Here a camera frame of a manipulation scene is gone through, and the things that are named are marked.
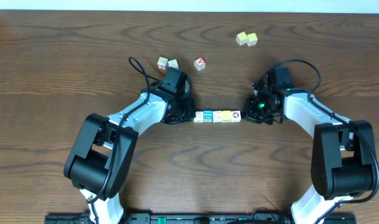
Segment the white block letter B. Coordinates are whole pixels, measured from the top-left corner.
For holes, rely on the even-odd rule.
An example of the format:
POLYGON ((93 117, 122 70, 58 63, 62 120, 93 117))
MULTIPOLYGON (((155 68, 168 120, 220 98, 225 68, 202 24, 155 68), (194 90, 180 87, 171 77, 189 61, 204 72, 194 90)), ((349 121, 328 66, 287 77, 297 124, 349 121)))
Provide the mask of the white block letter B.
POLYGON ((204 112, 203 111, 196 111, 194 122, 195 123, 203 123, 203 121, 204 121, 204 112))

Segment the blue top wooden block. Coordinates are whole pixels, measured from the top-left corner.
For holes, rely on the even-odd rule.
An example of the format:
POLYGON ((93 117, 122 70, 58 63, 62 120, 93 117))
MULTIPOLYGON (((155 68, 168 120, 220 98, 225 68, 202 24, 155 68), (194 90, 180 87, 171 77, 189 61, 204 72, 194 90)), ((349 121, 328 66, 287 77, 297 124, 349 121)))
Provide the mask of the blue top wooden block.
POLYGON ((213 122, 213 111, 212 110, 204 110, 203 111, 203 121, 204 121, 204 123, 212 123, 213 122))

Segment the brown circle wooden block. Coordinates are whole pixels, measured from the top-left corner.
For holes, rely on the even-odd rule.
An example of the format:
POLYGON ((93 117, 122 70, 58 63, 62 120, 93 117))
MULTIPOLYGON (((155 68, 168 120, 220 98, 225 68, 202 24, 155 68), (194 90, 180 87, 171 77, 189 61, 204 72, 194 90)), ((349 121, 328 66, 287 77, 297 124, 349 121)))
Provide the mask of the brown circle wooden block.
POLYGON ((241 121, 241 112, 240 111, 231 111, 231 122, 237 123, 241 121))

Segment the white green wooden block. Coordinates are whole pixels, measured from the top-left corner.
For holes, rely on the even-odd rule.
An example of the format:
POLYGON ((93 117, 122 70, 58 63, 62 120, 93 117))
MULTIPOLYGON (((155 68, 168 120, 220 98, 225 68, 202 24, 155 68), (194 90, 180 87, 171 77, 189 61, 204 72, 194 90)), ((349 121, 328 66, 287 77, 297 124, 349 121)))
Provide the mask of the white green wooden block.
POLYGON ((223 118, 222 118, 222 111, 212 111, 213 114, 213 123, 221 123, 223 118))

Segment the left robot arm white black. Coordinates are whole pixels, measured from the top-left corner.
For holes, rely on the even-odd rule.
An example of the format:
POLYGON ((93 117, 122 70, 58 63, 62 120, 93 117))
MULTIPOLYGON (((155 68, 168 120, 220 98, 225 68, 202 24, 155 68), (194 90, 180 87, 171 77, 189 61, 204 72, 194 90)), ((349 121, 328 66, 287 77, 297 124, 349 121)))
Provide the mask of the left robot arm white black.
POLYGON ((84 120, 63 174, 85 197, 89 223, 119 223, 119 191, 128 174, 138 137, 156 123, 181 124, 195 117, 192 85, 154 82, 115 114, 92 113, 84 120))

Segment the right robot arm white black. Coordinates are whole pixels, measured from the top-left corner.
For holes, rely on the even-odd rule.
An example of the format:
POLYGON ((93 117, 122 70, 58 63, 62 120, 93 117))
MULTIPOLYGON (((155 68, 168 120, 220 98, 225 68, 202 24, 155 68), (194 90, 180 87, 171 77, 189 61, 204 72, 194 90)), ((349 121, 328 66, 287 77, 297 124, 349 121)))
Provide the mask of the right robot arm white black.
POLYGON ((313 138, 312 185, 290 207, 292 223, 324 223, 345 203, 371 200, 379 187, 373 129, 318 102, 305 88, 290 82, 252 85, 243 119, 261 124, 294 121, 313 138))

